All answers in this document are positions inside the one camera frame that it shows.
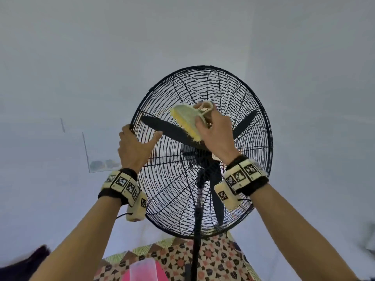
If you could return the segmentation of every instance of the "metal wire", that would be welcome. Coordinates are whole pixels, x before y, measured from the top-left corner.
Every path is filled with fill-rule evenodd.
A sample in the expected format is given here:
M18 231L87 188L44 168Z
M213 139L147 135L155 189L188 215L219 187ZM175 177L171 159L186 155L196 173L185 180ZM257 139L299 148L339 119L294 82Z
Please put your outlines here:
M235 140L238 150L255 159L269 175L272 164L273 139L267 114L254 92L235 75L214 66L180 69L163 78L144 97L132 119L135 136L148 142L154 130L140 119L155 116L176 124L170 108L177 103L195 104L210 100L219 111L232 118L236 127L251 111L257 115L251 125ZM148 196L146 217L159 229L181 238L194 235L194 207L198 195L196 178L201 167L189 156L182 156L183 144L166 136L157 143L148 164L138 175L138 182ZM207 152L196 150L197 157ZM225 209L224 223L217 225L209 182L202 189L204 212L202 237L220 234L241 222L254 208L245 196L233 211Z

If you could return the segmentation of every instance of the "scrub brush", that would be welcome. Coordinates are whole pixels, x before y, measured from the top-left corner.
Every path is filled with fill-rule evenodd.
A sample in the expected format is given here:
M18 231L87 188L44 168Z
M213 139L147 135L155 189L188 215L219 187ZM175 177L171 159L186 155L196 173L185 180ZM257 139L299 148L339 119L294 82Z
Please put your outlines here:
M195 117L199 116L202 118L204 124L207 124L204 115L213 109L213 104L210 101L202 102L201 106L195 109L193 106L188 104L177 104L171 108L171 116L176 120L177 124L180 125L186 133L192 137L194 141L201 141L202 138L199 135L198 129L195 127Z

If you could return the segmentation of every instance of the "person's left hand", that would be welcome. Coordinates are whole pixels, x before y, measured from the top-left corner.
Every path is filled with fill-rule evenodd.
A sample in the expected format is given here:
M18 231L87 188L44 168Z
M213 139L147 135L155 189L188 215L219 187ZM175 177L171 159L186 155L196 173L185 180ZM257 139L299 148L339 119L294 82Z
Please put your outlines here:
M121 140L119 142L120 147L117 149L122 168L129 168L138 173L147 163L153 148L162 137L162 134L162 131L157 131L148 143L142 144L138 142L130 131L130 124L124 126L122 132L119 133Z

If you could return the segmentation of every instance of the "geometric patterned carpet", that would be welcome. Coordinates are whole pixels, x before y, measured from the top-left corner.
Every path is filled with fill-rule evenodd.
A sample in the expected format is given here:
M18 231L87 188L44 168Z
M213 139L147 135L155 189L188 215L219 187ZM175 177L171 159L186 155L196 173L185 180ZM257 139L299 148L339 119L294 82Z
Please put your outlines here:
M94 281L121 281L131 264L148 257L160 263L170 281L183 281L192 249L193 241L174 237L112 255L102 260ZM229 232L202 239L199 255L199 281L260 281Z

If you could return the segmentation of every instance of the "pink object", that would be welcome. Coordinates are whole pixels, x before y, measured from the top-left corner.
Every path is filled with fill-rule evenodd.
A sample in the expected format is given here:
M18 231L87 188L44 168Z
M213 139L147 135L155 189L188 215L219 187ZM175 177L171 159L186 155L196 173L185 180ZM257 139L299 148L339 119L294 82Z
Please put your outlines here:
M146 258L130 265L122 281L168 281L168 278L156 260Z

